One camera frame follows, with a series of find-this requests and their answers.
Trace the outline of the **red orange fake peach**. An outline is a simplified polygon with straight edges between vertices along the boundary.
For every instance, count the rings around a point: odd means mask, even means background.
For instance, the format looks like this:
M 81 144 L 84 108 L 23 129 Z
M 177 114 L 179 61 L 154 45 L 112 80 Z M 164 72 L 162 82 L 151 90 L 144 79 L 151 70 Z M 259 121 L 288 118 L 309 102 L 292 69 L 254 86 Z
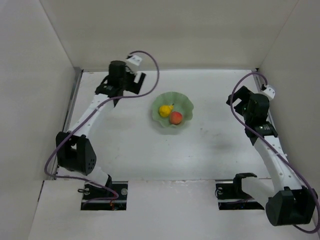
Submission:
M 172 111 L 169 117 L 169 122 L 172 125 L 179 125 L 183 120 L 183 115 L 180 112 Z

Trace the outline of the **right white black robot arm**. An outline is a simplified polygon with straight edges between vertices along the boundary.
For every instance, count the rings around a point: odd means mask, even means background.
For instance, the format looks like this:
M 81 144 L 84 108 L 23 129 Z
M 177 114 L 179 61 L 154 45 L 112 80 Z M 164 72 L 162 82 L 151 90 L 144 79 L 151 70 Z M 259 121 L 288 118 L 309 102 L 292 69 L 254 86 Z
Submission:
M 240 100 L 232 112 L 243 117 L 245 134 L 262 158 L 273 184 L 269 188 L 253 173 L 238 173 L 233 187 L 239 198 L 252 197 L 263 206 L 273 226 L 306 225 L 312 220 L 317 193 L 309 190 L 287 165 L 278 133 L 267 120 L 274 97 L 275 90 L 270 86 L 264 86 L 259 93 L 242 86 L 226 101 L 231 106 Z

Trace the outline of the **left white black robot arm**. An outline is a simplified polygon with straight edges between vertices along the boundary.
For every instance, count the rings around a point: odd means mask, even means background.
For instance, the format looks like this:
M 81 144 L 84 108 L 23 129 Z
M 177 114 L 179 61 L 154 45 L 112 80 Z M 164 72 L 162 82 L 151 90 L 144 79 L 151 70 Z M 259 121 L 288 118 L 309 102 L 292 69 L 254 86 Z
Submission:
M 118 103 L 125 91 L 139 94 L 145 80 L 145 73 L 138 73 L 142 59 L 130 55 L 125 61 L 113 60 L 108 75 L 94 91 L 93 99 L 79 120 L 66 132 L 56 136 L 57 163 L 65 169 L 64 179 L 86 179 L 97 183 L 103 191 L 112 188 L 111 176 L 97 164 L 97 155 L 90 137 L 100 126 L 103 118 Z

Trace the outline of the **yellow fake pear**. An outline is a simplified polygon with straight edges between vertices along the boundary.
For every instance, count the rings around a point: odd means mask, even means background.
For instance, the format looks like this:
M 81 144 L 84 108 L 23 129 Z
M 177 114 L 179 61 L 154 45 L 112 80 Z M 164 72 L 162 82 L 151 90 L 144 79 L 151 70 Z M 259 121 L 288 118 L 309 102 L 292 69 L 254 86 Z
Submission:
M 174 104 L 162 105 L 158 109 L 158 113 L 162 118 L 168 118 L 174 109 Z

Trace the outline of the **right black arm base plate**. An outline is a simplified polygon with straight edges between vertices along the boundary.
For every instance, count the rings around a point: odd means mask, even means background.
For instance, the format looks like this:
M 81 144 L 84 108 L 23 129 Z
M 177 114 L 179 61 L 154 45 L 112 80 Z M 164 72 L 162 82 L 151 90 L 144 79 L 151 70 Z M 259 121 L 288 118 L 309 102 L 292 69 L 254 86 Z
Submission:
M 237 193 L 231 182 L 218 182 L 215 186 L 214 194 L 221 211 L 264 210 L 264 207 L 248 194 Z

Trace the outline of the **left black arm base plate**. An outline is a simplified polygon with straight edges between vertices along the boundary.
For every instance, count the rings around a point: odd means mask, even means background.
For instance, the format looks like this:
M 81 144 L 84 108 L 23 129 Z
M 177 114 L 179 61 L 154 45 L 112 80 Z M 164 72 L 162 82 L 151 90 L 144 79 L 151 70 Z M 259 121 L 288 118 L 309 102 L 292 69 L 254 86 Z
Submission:
M 128 186 L 127 181 L 113 181 L 109 187 L 118 194 L 115 198 L 112 192 L 87 183 L 77 190 L 82 194 L 80 209 L 82 211 L 125 211 Z

